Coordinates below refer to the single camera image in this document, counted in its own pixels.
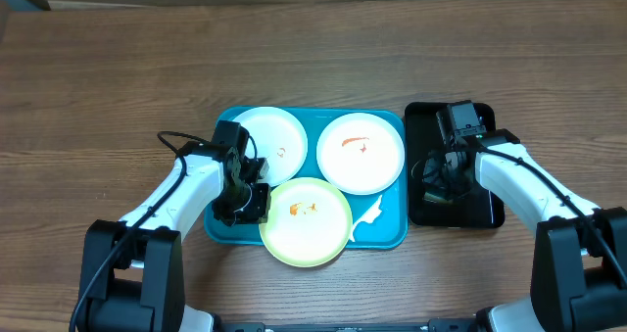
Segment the yellow-green plate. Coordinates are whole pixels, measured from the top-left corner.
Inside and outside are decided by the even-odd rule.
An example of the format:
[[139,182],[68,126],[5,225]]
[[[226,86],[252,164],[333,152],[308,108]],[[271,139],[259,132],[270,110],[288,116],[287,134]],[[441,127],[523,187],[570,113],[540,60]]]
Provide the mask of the yellow-green plate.
[[265,248],[277,260],[309,268],[334,260],[353,225],[345,195],[313,177],[291,179],[270,193],[267,221],[259,226]]

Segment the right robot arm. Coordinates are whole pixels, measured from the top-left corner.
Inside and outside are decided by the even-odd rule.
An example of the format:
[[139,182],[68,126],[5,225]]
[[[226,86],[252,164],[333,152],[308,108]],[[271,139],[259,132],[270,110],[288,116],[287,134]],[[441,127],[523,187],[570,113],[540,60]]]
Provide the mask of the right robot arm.
[[424,160],[425,198],[465,203],[483,188],[535,238],[530,293],[484,308],[472,331],[601,331],[626,323],[626,211],[602,209],[567,189],[506,129],[490,131],[470,101],[435,118],[443,146]]

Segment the green yellow sponge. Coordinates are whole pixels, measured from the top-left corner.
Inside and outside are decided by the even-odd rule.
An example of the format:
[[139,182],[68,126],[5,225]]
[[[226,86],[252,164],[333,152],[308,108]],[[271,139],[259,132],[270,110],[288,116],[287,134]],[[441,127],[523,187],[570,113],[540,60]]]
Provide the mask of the green yellow sponge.
[[425,188],[423,200],[429,203],[435,204],[451,204],[455,197],[450,194],[446,189],[442,188]]

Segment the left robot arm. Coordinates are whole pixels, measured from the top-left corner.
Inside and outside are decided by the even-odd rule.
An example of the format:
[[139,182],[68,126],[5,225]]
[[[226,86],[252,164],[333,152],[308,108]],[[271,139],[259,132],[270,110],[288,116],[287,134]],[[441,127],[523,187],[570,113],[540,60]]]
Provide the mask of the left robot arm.
[[135,210],[98,219],[83,246],[71,331],[213,331],[215,317],[187,305],[182,242],[206,208],[227,226],[267,219],[268,165],[238,122],[217,123],[211,140],[187,135],[172,171]]

